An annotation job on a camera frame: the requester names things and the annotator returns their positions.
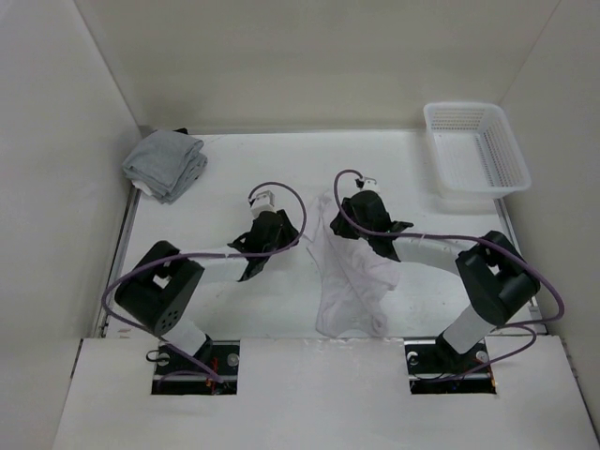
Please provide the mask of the white tank top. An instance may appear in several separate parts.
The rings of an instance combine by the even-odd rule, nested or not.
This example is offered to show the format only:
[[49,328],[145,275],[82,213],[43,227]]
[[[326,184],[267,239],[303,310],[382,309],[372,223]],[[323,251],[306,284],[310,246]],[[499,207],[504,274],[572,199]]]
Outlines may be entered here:
[[322,286],[316,330],[330,338],[351,331],[381,338],[388,331],[381,301],[398,285],[399,264],[377,255],[364,240],[335,235],[330,224],[337,213],[330,191],[308,209],[304,237]]

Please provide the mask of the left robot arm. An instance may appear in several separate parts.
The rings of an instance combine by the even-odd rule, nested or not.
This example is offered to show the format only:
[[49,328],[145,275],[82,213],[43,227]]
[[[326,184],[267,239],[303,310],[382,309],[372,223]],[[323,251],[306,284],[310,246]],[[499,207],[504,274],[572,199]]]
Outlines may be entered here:
[[259,213],[248,232],[216,250],[217,258],[193,261],[183,258],[180,249],[168,241],[158,241],[136,267],[160,264],[123,281],[116,289],[115,301],[150,334],[177,348],[178,362],[187,372],[201,373],[210,363],[212,339],[184,317],[196,289],[257,276],[272,252],[295,246],[299,237],[287,213],[277,210]]

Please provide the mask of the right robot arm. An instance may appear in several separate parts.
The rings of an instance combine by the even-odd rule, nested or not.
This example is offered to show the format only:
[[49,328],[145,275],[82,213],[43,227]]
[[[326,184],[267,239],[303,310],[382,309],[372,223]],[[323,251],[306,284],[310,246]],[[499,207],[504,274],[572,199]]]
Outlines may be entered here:
[[488,232],[471,247],[454,238],[410,237],[406,231],[413,224],[391,219],[375,191],[334,198],[339,210],[330,228],[335,235],[363,239],[387,260],[421,264],[460,278],[469,305],[435,340],[435,360],[445,370],[464,365],[469,352],[505,326],[540,289],[538,279],[522,266],[515,247],[501,232]]

